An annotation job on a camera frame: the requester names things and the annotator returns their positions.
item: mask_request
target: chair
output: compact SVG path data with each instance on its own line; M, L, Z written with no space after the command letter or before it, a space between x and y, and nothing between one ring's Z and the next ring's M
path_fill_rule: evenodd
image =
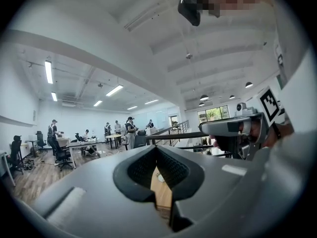
M80 142L83 142L84 140L83 140L83 138L81 137L81 136L79 136L79 133L76 133L75 134L75 137L77 138L77 140Z
M147 144L147 141L145 139L145 135L136 135L134 137L134 148L142 147Z
M51 147L55 151L55 157L56 157L55 163L57 163L58 161L61 161L58 164L58 166L60 167L60 171L62 171L64 166L70 166L71 169L73 169L73 167L70 165L72 164L72 162L67 161L67 160L70 160L70 157L71 157L70 152L67 152L66 149L58 150L55 144L52 144Z
M39 148L40 151L44 150L44 146L46 146L46 140L43 140L43 134L41 131L38 131L36 133L37 137L38 137L38 146L40 146L41 148Z
M23 174L23 161L22 161L22 155L21 155L21 137L20 136L14 136L13 142L11 144L11 155L10 157L6 157L7 161L12 165L11 170L13 171L19 171Z

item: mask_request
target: camera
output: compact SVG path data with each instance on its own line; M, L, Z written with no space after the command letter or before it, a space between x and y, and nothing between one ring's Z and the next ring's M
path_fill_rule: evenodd
M235 112L235 117L249 116L256 114L257 110L253 107L247 108L244 102L238 103L237 111Z

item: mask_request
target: air vent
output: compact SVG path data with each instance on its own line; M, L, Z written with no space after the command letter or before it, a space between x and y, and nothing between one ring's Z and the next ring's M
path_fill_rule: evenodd
M69 108L74 108L76 106L76 103L73 102L73 101L63 100L62 101L62 106L69 107Z

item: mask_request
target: ceiling sprinkler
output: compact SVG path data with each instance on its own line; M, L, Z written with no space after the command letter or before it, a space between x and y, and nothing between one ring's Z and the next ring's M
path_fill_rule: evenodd
M187 55L186 55L186 59L190 59L190 58L192 58L193 57L193 54L191 54L191 53L188 53Z

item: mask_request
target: tree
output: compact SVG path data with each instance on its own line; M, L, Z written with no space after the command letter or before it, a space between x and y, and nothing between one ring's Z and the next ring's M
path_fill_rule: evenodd
M220 108L206 110L208 121L215 121L221 119Z

